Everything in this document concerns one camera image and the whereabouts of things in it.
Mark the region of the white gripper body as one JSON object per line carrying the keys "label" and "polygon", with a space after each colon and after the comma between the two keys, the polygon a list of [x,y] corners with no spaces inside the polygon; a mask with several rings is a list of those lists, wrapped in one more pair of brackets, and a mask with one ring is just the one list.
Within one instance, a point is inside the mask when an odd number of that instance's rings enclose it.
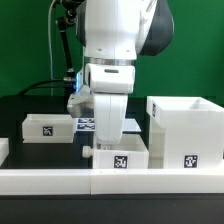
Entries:
{"label": "white gripper body", "polygon": [[88,63],[85,78],[93,95],[97,142],[118,144],[123,132],[128,95],[134,88],[135,67]]}

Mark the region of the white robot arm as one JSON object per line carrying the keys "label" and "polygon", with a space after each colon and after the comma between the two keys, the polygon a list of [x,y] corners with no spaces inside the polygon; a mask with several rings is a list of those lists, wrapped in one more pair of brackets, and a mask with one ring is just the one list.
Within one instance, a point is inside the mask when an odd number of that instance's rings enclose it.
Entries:
{"label": "white robot arm", "polygon": [[94,98],[96,139],[101,145],[117,144],[137,56],[156,56],[167,48],[173,16],[168,0],[84,0],[76,12],[84,83]]}

